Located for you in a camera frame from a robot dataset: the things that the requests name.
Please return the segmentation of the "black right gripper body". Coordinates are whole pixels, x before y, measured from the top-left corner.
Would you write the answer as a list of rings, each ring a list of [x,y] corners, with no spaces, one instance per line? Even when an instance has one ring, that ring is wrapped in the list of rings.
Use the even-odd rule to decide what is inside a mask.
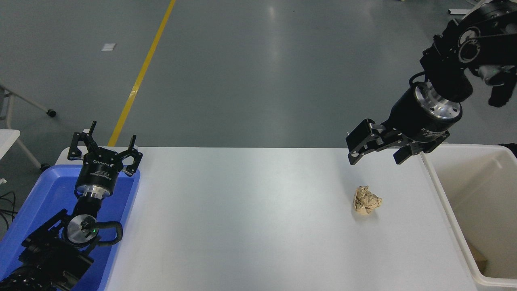
[[[450,134],[450,101],[432,86],[412,86],[391,109],[387,126],[401,131],[406,145],[419,142],[430,152]]]

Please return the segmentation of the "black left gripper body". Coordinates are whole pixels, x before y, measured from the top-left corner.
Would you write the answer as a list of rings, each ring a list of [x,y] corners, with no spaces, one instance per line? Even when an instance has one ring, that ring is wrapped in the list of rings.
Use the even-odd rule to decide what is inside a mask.
[[[83,166],[76,181],[76,190],[87,186],[114,190],[122,168],[122,160],[113,150],[100,148],[98,152],[88,152],[83,158]]]

